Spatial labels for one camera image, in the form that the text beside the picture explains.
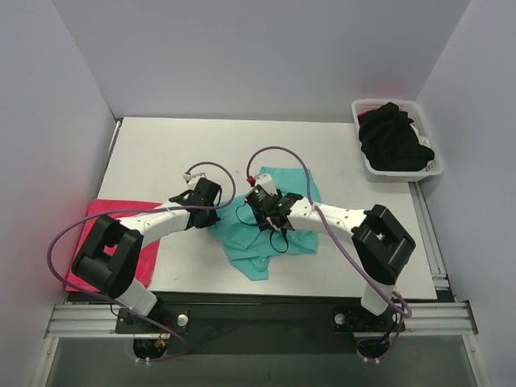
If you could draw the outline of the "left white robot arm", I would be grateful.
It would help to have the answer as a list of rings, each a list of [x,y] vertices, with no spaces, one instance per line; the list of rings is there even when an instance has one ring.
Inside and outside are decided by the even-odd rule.
[[[143,331],[157,330],[163,322],[158,299],[135,277],[140,252],[172,233],[214,225],[219,217],[213,207],[221,192],[221,185],[201,176],[156,212],[98,217],[73,261],[72,273],[135,311],[134,321]]]

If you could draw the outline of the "black t shirt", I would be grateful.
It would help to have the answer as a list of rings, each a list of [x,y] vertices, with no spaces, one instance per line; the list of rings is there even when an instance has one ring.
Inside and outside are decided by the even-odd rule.
[[[359,122],[361,151],[373,169],[382,172],[419,172],[435,159],[435,151],[418,143],[407,112],[393,102],[369,110]]]

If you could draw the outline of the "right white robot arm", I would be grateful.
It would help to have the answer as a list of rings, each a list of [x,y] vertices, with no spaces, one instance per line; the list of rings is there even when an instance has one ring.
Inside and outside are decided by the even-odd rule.
[[[385,206],[350,210],[313,202],[300,194],[272,194],[261,185],[244,197],[256,221],[275,231],[310,231],[329,236],[366,281],[357,309],[361,326],[375,329],[394,307],[397,279],[416,243]]]

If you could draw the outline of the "teal t shirt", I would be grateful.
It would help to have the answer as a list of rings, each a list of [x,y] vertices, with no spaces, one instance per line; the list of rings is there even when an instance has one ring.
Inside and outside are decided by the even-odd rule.
[[[283,195],[311,194],[316,202],[321,200],[317,185],[306,180],[303,169],[264,166],[260,172],[270,174]],[[222,244],[229,263],[251,281],[268,279],[269,261],[275,256],[282,253],[300,256],[318,250],[318,235],[311,231],[289,231],[286,237],[277,232],[271,234],[269,230],[260,231],[242,194],[217,214],[220,220],[208,228],[209,233]]]

